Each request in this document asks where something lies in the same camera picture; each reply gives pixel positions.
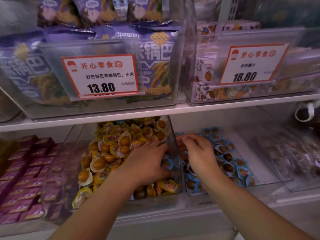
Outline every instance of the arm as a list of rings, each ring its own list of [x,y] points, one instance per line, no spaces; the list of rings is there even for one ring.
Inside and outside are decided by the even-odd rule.
[[[158,140],[131,152],[118,169],[112,171],[97,191],[49,238],[49,240],[105,240],[122,206],[141,185],[148,185],[172,172],[160,167],[168,145]]]
[[[189,134],[177,141],[180,151],[188,150],[189,163],[203,186],[246,240],[313,239],[234,184],[220,170],[208,140]]]

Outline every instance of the forearm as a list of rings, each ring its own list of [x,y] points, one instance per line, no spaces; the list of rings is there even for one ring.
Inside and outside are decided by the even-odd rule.
[[[50,237],[50,240],[105,240],[118,213],[135,190],[127,175],[114,171],[100,188]]]
[[[226,176],[214,175],[210,182],[209,194],[246,240],[313,239]]]

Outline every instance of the price label with red border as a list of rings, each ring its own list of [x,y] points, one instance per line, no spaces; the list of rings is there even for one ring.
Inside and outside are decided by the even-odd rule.
[[[270,81],[289,44],[231,46],[220,85]]]
[[[80,99],[127,96],[139,92],[133,54],[61,59]]]

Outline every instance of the hand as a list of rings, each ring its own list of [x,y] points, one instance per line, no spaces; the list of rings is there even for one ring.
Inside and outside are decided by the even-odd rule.
[[[171,178],[173,172],[160,167],[167,150],[167,143],[161,145],[159,140],[154,140],[151,144],[146,142],[143,146],[134,149],[127,160],[115,171],[126,175],[135,189],[164,178]]]
[[[212,145],[206,138],[187,134],[177,137],[177,142],[180,152],[188,151],[187,156],[192,170],[204,185],[212,182],[213,176],[224,175],[218,166]]]

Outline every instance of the stack of small boxes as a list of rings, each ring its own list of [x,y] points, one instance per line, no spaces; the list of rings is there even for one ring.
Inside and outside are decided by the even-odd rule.
[[[23,137],[20,148],[8,159],[11,164],[0,178],[0,224],[42,218],[42,185],[54,157],[62,148],[51,137]]]

